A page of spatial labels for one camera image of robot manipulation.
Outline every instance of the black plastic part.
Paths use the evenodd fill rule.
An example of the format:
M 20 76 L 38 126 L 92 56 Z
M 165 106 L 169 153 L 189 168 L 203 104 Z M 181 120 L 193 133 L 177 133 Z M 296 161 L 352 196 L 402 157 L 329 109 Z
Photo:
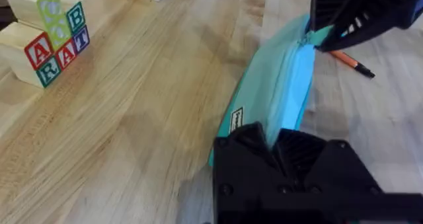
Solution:
M 420 194 L 386 194 L 346 141 L 281 130 L 272 152 L 260 124 L 214 145 L 215 222 L 422 221 Z
M 361 73 L 362 75 L 369 77 L 370 79 L 374 78 L 376 75 L 370 71 L 366 66 L 364 66 L 362 63 L 357 64 L 357 66 L 354 68 L 356 71 Z
M 423 0 L 312 0 L 309 30 L 333 25 L 318 49 L 341 50 L 393 27 L 409 28 L 423 13 Z

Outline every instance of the wooden table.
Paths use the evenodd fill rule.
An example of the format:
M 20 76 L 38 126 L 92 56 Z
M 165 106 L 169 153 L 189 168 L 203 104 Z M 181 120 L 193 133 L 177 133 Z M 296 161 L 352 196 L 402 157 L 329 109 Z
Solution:
M 82 0 L 91 45 L 42 91 L 0 67 L 0 223 L 212 221 L 206 165 L 258 45 L 309 0 Z M 316 59 L 302 130 L 347 139 L 386 191 L 423 192 L 423 38 Z

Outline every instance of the orange pen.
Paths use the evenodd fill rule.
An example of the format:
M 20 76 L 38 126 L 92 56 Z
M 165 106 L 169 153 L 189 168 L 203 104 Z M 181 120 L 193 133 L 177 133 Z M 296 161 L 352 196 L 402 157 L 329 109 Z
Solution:
M 370 71 L 366 66 L 361 64 L 360 62 L 354 60 L 349 55 L 345 54 L 341 51 L 333 51 L 329 52 L 332 56 L 339 59 L 340 61 L 344 62 L 346 65 L 353 67 L 356 71 L 361 73 L 362 75 L 369 77 L 370 79 L 375 77 L 375 74 Z

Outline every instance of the green block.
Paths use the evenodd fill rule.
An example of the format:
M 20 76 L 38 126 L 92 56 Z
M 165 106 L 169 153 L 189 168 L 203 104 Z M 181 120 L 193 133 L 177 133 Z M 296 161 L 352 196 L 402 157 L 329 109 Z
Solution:
M 56 58 L 52 56 L 39 70 L 36 71 L 42 86 L 47 87 L 60 74 L 59 64 Z
M 37 6 L 46 29 L 64 14 L 60 0 L 37 0 Z
M 78 2 L 66 13 L 67 22 L 72 35 L 75 35 L 85 25 L 85 15 L 82 3 Z
M 64 14 L 60 16 L 57 21 L 49 25 L 47 28 L 47 34 L 52 42 L 54 51 L 61 48 L 61 46 L 72 37 Z

